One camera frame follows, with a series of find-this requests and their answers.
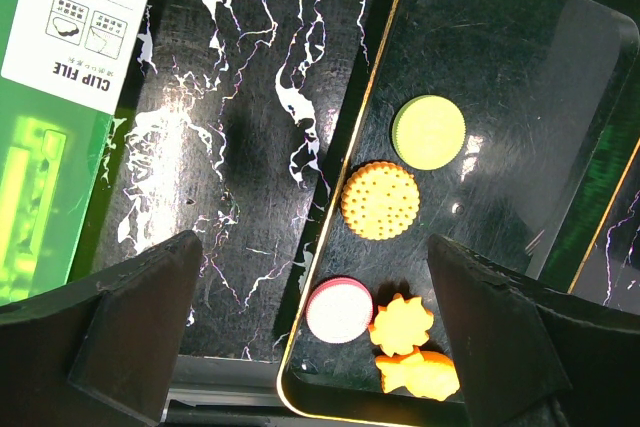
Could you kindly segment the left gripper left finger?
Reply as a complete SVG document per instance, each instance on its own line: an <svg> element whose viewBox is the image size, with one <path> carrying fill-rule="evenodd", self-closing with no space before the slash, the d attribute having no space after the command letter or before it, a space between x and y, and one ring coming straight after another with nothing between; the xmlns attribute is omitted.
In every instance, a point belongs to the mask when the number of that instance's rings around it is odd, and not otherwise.
<svg viewBox="0 0 640 427"><path fill-rule="evenodd" d="M2 425L158 425L201 259L186 230L2 306Z"/></svg>

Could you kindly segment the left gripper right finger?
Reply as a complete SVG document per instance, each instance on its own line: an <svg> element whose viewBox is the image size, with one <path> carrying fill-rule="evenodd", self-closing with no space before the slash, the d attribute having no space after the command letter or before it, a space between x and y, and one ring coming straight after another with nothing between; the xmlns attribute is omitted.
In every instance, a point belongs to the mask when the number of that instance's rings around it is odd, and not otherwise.
<svg viewBox="0 0 640 427"><path fill-rule="evenodd" d="M428 267L474 426L636 426L639 318L440 235Z"/></svg>

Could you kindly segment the orange dotted round cookie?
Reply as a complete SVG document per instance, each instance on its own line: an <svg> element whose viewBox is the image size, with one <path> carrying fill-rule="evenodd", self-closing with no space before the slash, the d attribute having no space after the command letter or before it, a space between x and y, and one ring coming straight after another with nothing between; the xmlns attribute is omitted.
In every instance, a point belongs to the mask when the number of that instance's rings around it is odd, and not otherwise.
<svg viewBox="0 0 640 427"><path fill-rule="evenodd" d="M388 240L417 217L420 194L414 176L398 164L367 163L346 181L340 208L347 226L367 240Z"/></svg>

